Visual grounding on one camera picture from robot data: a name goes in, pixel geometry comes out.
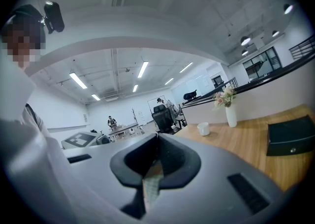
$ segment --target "railing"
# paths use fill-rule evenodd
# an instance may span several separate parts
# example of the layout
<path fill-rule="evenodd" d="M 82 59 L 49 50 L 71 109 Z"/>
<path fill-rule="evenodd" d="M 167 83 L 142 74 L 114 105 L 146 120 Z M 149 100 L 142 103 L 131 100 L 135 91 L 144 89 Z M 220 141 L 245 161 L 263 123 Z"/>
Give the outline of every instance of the railing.
<path fill-rule="evenodd" d="M 298 45 L 289 49 L 291 55 L 295 60 L 307 55 L 309 52 L 315 49 L 315 35 L 310 36 L 308 39 L 299 43 Z"/>
<path fill-rule="evenodd" d="M 308 54 L 306 54 L 304 57 L 301 57 L 300 59 L 296 60 L 295 62 L 283 67 L 283 68 L 278 68 L 275 71 L 271 72 L 269 75 L 264 76 L 261 79 L 256 79 L 255 81 L 252 81 L 248 84 L 242 85 L 240 87 L 235 87 L 235 92 L 237 94 L 246 92 L 248 90 L 257 88 L 261 85 L 265 85 L 271 81 L 274 81 L 300 67 L 302 67 L 303 65 L 307 64 L 309 61 L 314 60 L 315 59 L 315 49 L 310 51 Z M 222 84 L 221 86 L 218 86 L 216 89 L 214 89 L 213 91 L 209 92 L 208 94 L 201 96 L 200 98 L 189 102 L 188 104 L 185 104 L 185 106 L 183 106 L 182 108 L 187 108 L 187 107 L 191 107 L 191 106 L 197 106 L 199 104 L 203 104 L 203 103 L 207 103 L 207 102 L 212 102 L 214 101 L 213 96 L 215 93 L 219 92 L 222 90 L 222 87 L 226 86 L 227 83 L 233 82 L 233 79 L 231 79 L 230 81 Z"/>
<path fill-rule="evenodd" d="M 231 86 L 234 89 L 238 87 L 238 83 L 237 83 L 235 77 L 233 79 L 230 79 L 229 81 L 219 85 L 217 88 L 213 89 L 211 92 L 209 92 L 209 93 L 207 93 L 207 94 L 205 94 L 205 95 L 203 95 L 203 96 L 201 96 L 201 97 L 199 97 L 199 98 L 197 98 L 195 100 L 192 100 L 190 102 L 185 103 L 185 106 L 186 105 L 191 105 L 191 104 L 203 101 L 203 100 L 212 99 L 212 97 L 215 95 L 215 93 L 222 92 L 224 87 L 227 88 L 229 86 Z"/>

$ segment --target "vent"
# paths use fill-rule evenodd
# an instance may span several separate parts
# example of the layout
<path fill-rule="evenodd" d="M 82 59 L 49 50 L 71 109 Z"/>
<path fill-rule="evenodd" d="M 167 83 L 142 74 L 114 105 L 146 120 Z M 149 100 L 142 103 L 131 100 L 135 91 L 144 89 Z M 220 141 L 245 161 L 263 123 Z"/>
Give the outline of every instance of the vent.
<path fill-rule="evenodd" d="M 106 100 L 107 102 L 110 102 L 110 101 L 117 100 L 118 98 L 119 98 L 118 95 L 113 95 L 113 96 L 105 97 L 105 100 Z"/>
<path fill-rule="evenodd" d="M 91 159 L 92 157 L 89 154 L 84 154 L 72 158 L 68 158 L 69 163 L 77 163 L 86 159 Z"/>
<path fill-rule="evenodd" d="M 231 175 L 227 179 L 253 214 L 260 212 L 269 205 L 241 174 Z"/>

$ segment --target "office chair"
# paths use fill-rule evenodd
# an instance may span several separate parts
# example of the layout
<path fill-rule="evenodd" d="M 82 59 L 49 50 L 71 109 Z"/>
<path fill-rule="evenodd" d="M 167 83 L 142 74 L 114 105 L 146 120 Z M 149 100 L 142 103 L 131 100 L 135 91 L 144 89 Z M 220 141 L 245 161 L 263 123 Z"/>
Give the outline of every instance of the office chair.
<path fill-rule="evenodd" d="M 158 128 L 162 133 L 172 130 L 173 119 L 171 111 L 164 105 L 159 105 L 153 108 L 154 113 L 152 114 L 153 120 L 156 122 Z"/>

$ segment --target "window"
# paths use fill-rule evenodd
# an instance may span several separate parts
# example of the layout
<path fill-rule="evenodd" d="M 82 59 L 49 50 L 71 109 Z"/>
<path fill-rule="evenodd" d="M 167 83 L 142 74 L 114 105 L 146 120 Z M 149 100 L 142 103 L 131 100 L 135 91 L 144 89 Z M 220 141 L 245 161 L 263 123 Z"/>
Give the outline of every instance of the window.
<path fill-rule="evenodd" d="M 250 81 L 267 76 L 269 73 L 282 67 L 276 50 L 273 47 L 246 61 L 243 63 L 243 66 Z"/>
<path fill-rule="evenodd" d="M 216 78 L 212 79 L 212 83 L 215 86 L 215 88 L 217 88 L 217 86 L 224 83 L 224 81 L 222 80 L 221 76 L 219 75 Z"/>

